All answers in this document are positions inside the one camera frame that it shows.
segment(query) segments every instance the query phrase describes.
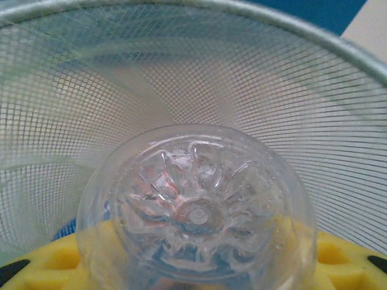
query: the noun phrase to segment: yellow foam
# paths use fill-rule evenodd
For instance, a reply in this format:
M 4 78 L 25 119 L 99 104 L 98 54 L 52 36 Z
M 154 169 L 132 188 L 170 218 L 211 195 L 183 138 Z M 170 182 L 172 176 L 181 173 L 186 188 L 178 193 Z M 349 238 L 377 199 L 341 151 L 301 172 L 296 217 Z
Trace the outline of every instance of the yellow foam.
M 318 257 L 312 290 L 385 290 L 387 275 L 367 260 L 387 259 L 327 233 L 319 233 Z M 75 234 L 49 243 L 17 260 L 31 262 L 1 290 L 97 290 L 79 263 Z M 221 286 L 196 286 L 195 290 L 222 290 Z

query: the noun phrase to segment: black object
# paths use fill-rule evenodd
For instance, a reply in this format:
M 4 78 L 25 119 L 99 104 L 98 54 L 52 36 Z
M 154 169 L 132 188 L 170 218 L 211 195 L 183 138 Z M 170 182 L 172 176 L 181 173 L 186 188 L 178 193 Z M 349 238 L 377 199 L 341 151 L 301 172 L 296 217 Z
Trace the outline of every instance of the black object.
M 0 268 L 0 288 L 3 287 L 9 280 L 12 279 L 21 269 L 26 267 L 31 261 L 20 260 L 12 264 L 5 265 Z
M 387 274 L 387 260 L 377 256 L 368 256 L 367 258 L 372 264 L 374 264 L 378 269 L 381 269 L 385 274 Z

